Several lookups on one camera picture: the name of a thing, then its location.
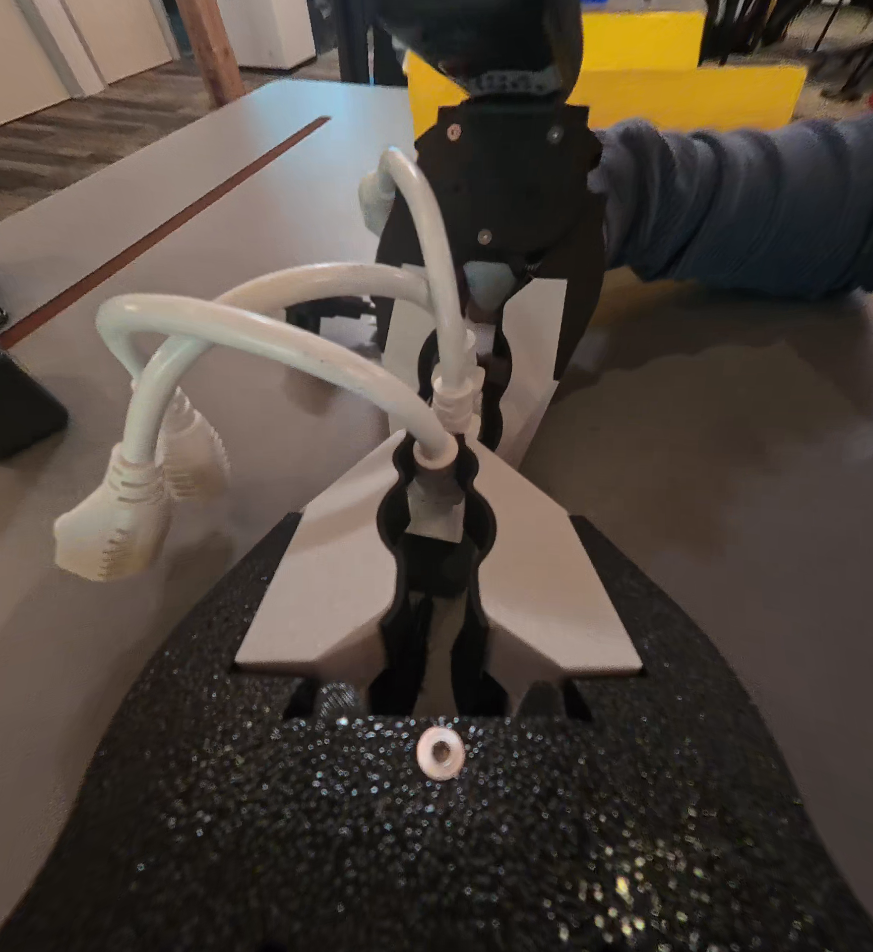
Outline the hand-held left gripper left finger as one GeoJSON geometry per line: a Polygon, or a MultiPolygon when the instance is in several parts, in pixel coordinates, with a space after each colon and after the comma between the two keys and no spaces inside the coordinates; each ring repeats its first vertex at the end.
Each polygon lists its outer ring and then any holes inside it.
{"type": "Polygon", "coordinates": [[[377,513],[397,485],[397,431],[304,507],[235,658],[243,671],[376,676],[380,623],[396,592],[395,555],[377,513]]]}

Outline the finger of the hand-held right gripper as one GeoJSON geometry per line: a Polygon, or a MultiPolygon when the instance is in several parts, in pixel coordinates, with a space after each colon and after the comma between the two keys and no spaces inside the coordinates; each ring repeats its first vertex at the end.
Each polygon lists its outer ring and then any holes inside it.
{"type": "Polygon", "coordinates": [[[432,376],[438,363],[435,320],[415,303],[392,301],[383,343],[383,367],[430,403],[432,376]]]}
{"type": "Polygon", "coordinates": [[[567,282],[537,278],[502,311],[482,390],[480,442],[519,468],[552,400],[567,282]]]}

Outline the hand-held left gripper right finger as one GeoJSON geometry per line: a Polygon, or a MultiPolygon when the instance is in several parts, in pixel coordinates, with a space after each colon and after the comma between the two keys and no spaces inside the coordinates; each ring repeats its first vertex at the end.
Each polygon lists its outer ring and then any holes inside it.
{"type": "Polygon", "coordinates": [[[641,659],[567,511],[467,439],[475,554],[462,657],[478,681],[631,676],[641,659]]]}

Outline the person's right forearm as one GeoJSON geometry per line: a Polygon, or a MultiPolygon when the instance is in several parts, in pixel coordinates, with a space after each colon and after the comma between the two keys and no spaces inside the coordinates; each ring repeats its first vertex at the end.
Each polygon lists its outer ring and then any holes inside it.
{"type": "Polygon", "coordinates": [[[605,268],[819,300],[873,292],[873,113],[777,130],[597,132],[605,268]]]}

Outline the yellow plastic bin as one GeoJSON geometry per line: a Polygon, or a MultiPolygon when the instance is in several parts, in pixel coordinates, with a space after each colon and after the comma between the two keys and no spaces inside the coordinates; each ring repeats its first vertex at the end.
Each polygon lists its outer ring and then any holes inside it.
{"type": "Polygon", "coordinates": [[[706,16],[705,2],[584,2],[582,70],[692,70],[706,16]]]}
{"type": "Polygon", "coordinates": [[[589,125],[638,119],[678,131],[776,129],[793,118],[807,71],[801,65],[665,65],[657,57],[586,63],[569,104],[589,125]]]}

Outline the white recycling bin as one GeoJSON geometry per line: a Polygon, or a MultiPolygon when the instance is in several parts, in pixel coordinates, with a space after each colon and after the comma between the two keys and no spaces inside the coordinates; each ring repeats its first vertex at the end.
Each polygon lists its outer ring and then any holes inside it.
{"type": "Polygon", "coordinates": [[[316,57],[306,1],[218,1],[241,67],[293,70],[316,57]]]}

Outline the white door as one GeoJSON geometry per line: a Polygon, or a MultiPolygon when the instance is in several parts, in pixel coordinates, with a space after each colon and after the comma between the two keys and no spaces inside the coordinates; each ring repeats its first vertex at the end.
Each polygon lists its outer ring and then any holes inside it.
{"type": "Polygon", "coordinates": [[[0,125],[80,92],[38,3],[0,1],[0,125]]]}
{"type": "Polygon", "coordinates": [[[74,98],[90,97],[181,57],[160,2],[32,1],[19,6],[74,98]]]}

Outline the wooden post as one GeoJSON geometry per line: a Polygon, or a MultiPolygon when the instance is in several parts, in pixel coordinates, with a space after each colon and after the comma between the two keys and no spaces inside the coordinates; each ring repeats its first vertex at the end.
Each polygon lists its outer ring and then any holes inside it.
{"type": "Polygon", "coordinates": [[[221,108],[245,95],[236,55],[216,1],[177,1],[192,56],[210,101],[221,108]]]}

